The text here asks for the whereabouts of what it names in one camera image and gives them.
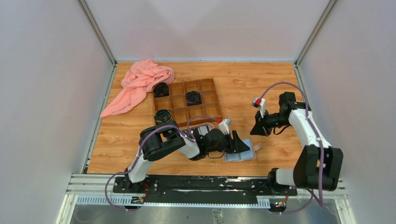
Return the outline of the pink leather card holder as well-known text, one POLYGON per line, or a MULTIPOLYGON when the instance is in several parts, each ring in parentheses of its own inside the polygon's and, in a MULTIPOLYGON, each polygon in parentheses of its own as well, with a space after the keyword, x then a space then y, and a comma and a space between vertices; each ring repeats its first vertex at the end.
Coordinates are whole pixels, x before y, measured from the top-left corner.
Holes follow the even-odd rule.
POLYGON ((256 159, 256 151, 262 148, 262 143, 259 142, 258 144, 254 145, 251 139, 243 139, 242 141, 249 147, 249 150, 237 154, 225 153, 223 156, 223 162, 240 162, 256 159))

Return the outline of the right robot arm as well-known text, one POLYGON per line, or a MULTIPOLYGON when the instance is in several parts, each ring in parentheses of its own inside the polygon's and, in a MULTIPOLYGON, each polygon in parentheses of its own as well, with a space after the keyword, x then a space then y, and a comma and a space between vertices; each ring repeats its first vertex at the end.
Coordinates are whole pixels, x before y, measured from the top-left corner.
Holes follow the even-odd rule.
POLYGON ((273 168, 268 175, 267 190, 278 195, 286 187, 334 191, 337 188, 343 152, 333 147, 318 130, 309 106, 298 102, 293 92, 279 96, 279 112, 270 114, 264 99, 254 98, 258 108, 251 135, 269 136, 276 127, 291 126, 297 133, 302 152, 293 169, 273 168))

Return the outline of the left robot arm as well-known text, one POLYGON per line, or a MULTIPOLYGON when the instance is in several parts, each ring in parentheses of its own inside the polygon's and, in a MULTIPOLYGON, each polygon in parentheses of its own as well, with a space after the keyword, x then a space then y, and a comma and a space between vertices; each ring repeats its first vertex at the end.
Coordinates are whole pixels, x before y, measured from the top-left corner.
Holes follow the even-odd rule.
POLYGON ((176 151, 191 161, 204 159, 212 152, 220 152, 222 156, 240 156, 251 151, 250 144, 243 141, 235 130, 229 130, 230 123, 230 119, 224 119, 218 128, 203 123, 181 130, 176 121, 171 120, 143 130, 136 157, 125 170, 123 188, 132 193, 139 192, 152 164, 176 151))

